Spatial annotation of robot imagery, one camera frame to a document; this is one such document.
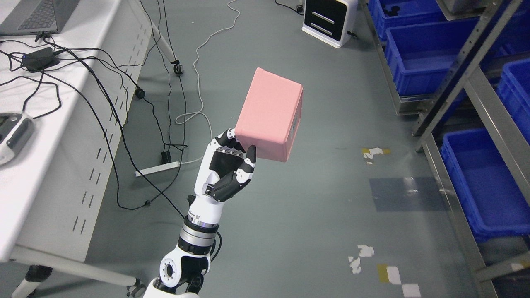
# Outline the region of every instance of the white cable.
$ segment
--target white cable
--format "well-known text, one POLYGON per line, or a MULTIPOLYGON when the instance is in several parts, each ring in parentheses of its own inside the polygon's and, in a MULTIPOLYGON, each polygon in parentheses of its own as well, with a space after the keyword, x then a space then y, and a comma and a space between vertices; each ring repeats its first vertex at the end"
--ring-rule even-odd
MULTIPOLYGON (((234 23, 232 24, 232 26, 230 27, 226 27, 226 28, 223 28, 221 30, 218 30, 216 31, 215 33, 213 33, 212 35, 210 35, 206 41, 200 45, 196 50, 195 50, 195 53, 197 54, 197 59, 195 59, 195 61, 193 62, 193 69, 195 70, 195 73, 197 74, 197 90, 199 92, 199 100, 200 100, 200 103, 201 103, 201 107, 200 109, 197 111, 197 112, 189 112, 189 113, 185 113, 185 114, 181 114, 181 115, 178 115, 176 118, 175 118, 175 123, 178 124, 178 125, 182 125, 184 124, 185 122, 188 122, 191 118, 195 117, 196 115, 203 115, 205 118, 206 118, 206 122, 208 122, 208 128, 210 129, 210 140, 214 138, 213 136, 213 132, 212 132, 212 129, 211 129, 211 123, 210 123, 210 119, 208 119, 208 116, 206 116, 206 114, 204 114, 202 112, 202 110, 204 109, 204 102, 202 100, 202 96, 200 94, 200 75, 199 75, 199 72, 197 71, 197 61, 199 61, 199 49, 202 48, 204 45, 206 45, 206 43, 208 43, 208 41, 210 40, 210 38, 212 38, 214 35, 218 34, 218 33, 221 33, 223 31, 227 31, 227 30, 230 30, 232 28, 235 27, 235 22, 237 21, 237 18, 241 15, 241 12, 233 7, 230 6, 230 3, 233 3, 233 2, 236 2, 237 0, 232 0, 230 2, 228 2, 226 4, 226 6, 228 6, 228 8, 230 8, 231 10, 237 12, 237 16, 235 17, 234 19, 234 23), (179 119, 181 117, 184 117, 184 121, 182 122, 179 122, 179 119)), ((193 161, 188 161, 188 162, 183 162, 182 164, 190 164, 190 163, 193 163, 193 162, 197 162, 197 161, 200 161, 202 159, 202 156, 196 160, 193 160, 193 161)))

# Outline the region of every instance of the white speaker box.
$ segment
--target white speaker box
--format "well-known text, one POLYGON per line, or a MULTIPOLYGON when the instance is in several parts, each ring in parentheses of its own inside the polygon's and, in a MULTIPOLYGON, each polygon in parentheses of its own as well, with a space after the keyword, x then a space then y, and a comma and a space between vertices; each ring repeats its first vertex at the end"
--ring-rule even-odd
POLYGON ((353 32, 358 0, 305 0, 302 31, 342 47, 353 32))

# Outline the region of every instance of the robotic arm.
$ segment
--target robotic arm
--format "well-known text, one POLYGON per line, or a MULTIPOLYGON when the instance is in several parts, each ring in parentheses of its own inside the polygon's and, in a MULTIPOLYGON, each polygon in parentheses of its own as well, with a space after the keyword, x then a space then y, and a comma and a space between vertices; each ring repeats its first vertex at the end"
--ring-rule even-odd
POLYGON ((245 156, 234 129, 211 140, 195 182, 196 195, 188 197, 191 205, 177 246, 162 259, 160 275, 147 287, 145 298, 199 297, 223 206, 249 184, 255 163, 256 147, 250 146, 245 156), (176 289, 185 283, 185 293, 176 295, 176 289))

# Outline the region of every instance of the white table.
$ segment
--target white table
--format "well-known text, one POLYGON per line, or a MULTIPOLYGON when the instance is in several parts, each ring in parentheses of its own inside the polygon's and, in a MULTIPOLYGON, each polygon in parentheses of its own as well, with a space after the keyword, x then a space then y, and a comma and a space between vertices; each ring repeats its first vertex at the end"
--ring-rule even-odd
MULTIPOLYGON (((17 0, 4 0, 0 4, 0 22, 16 3, 17 0)), ((136 65, 143 62, 152 33, 151 22, 136 0, 81 0, 61 34, 54 34, 54 39, 67 48, 102 48, 118 65, 136 65)), ((34 46, 42 44, 35 43, 34 36, 16 37, 16 40, 34 46)), ((175 58, 165 45, 162 49, 166 56, 175 58)), ((25 53, 36 50, 16 42, 4 42, 0 49, 25 53)), ((104 53, 95 50, 76 51, 76 54, 110 61, 104 53)), ((71 58, 66 53, 59 55, 62 57, 71 58)), ((123 76, 124 87, 118 74, 94 60, 86 62, 105 85, 119 120, 125 123, 135 85, 123 76)), ((137 80, 140 68, 122 69, 137 80)), ((49 74, 73 85, 87 97, 103 124, 114 155, 121 133, 95 79, 81 63, 49 74)), ((40 77, 39 73, 30 75, 23 70, 9 72, 8 59, 1 55, 0 82, 19 75, 36 80, 40 77)), ((54 81, 49 77, 44 80, 54 81)), ((36 86, 19 79, 0 87, 0 112, 21 111, 24 99, 36 86)), ((102 129, 88 104, 65 84, 59 84, 59 90, 63 106, 36 119, 36 131, 22 152, 0 166, 0 262, 15 260, 122 286, 134 285, 137 282, 134 277, 83 263, 112 161, 102 129)), ((36 116, 56 105, 55 87, 43 85, 26 111, 36 116)))

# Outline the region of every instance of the perforated metal panel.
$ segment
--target perforated metal panel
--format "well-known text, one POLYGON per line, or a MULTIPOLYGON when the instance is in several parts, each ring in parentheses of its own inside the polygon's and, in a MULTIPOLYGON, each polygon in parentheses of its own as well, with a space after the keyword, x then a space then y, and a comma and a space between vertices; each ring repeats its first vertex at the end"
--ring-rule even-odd
MULTIPOLYGON (((151 33, 149 20, 139 3, 123 1, 101 48, 112 56, 117 65, 141 64, 151 33)), ((97 55, 112 63, 105 53, 97 55)), ((105 86, 110 101, 100 91, 94 77, 89 75, 82 93, 92 108, 82 97, 78 98, 17 240, 18 245, 78 261, 85 260, 112 170, 111 152, 112 155, 116 153, 121 138, 120 126, 111 105, 123 125, 135 90, 134 83, 126 75, 108 70, 100 62, 92 62, 92 68, 105 86), (110 152, 103 131, 109 141, 110 152)), ((137 80, 140 68, 124 66, 121 69, 137 80)))

